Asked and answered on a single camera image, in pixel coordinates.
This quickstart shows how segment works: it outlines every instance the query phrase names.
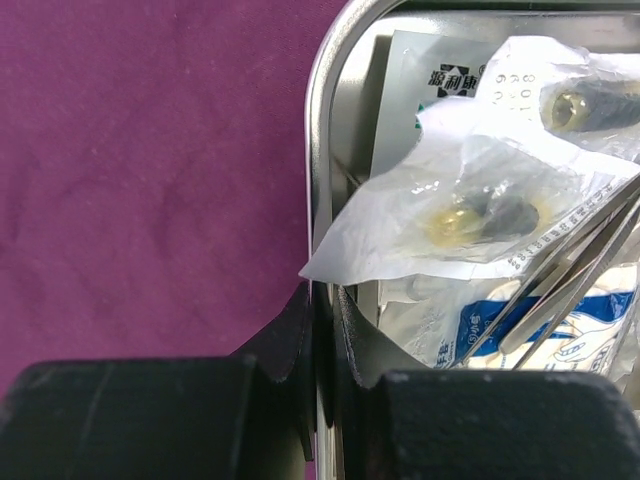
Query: black holder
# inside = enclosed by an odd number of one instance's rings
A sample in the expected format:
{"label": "black holder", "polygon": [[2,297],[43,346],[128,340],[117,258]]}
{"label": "black holder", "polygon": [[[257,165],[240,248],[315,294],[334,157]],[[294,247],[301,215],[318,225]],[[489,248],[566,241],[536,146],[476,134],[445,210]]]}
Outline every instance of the black holder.
{"label": "black holder", "polygon": [[302,479],[316,385],[338,478],[640,478],[604,378],[429,370],[333,298],[314,285],[312,309],[300,285],[228,357],[28,368],[0,409],[0,479]]}

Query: plastic packet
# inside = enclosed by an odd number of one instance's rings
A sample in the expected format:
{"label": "plastic packet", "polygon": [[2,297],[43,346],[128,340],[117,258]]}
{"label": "plastic packet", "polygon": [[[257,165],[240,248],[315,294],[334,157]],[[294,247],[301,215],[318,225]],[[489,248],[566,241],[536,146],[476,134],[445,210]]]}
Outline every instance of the plastic packet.
{"label": "plastic packet", "polygon": [[477,97],[516,111],[586,150],[640,154],[640,55],[595,54],[548,37],[511,37]]}
{"label": "plastic packet", "polygon": [[638,171],[469,98],[418,118],[416,148],[356,191],[302,276],[341,285],[514,277]]}
{"label": "plastic packet", "polygon": [[420,138],[416,114],[447,96],[473,97],[499,44],[396,30],[380,99],[371,176],[402,160]]}
{"label": "plastic packet", "polygon": [[[432,292],[428,300],[387,304],[379,328],[427,366],[446,368],[475,343],[520,282],[509,279],[432,281],[434,287],[438,285],[434,290],[439,290]],[[634,323],[637,286],[637,263],[607,270],[524,368],[608,374],[627,330]],[[469,368],[510,369],[516,364],[546,324],[512,354],[502,354],[498,344],[536,298],[528,298],[507,317],[471,357]],[[628,373],[632,366],[632,363],[618,363],[614,380]]]}

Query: purple fabric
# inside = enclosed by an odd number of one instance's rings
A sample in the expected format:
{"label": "purple fabric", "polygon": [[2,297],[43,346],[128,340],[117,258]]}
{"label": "purple fabric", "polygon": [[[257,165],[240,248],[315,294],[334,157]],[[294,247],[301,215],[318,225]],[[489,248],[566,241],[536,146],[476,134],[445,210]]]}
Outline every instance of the purple fabric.
{"label": "purple fabric", "polygon": [[0,392],[37,361],[227,354],[279,312],[343,4],[3,3]]}

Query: tweezers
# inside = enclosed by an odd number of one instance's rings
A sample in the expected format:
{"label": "tweezers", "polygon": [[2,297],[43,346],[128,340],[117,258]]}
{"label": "tweezers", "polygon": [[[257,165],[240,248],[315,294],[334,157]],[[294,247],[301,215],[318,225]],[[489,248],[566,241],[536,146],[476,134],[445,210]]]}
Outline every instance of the tweezers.
{"label": "tweezers", "polygon": [[521,368],[535,354],[607,270],[631,235],[640,216],[640,174],[605,202],[543,256],[538,265],[533,265],[531,275],[455,365],[466,363],[534,291],[542,292],[540,298],[504,336],[498,348],[504,354],[515,352],[548,322],[514,369]]}

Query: stainless steel container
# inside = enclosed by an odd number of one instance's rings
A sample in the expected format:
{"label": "stainless steel container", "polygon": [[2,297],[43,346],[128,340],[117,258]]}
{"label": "stainless steel container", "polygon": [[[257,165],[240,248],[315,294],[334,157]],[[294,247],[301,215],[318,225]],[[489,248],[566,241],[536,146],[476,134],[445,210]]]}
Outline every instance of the stainless steel container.
{"label": "stainless steel container", "polygon": [[[353,193],[354,181],[368,178],[386,60],[395,30],[492,43],[512,35],[548,35],[595,52],[640,52],[638,12],[640,2],[624,0],[348,3],[322,43],[307,92],[310,253]],[[314,292],[317,304],[331,302],[331,286]],[[358,304],[375,324],[375,284],[359,287]],[[326,428],[322,402],[318,404],[318,479],[341,478],[335,432]]]}

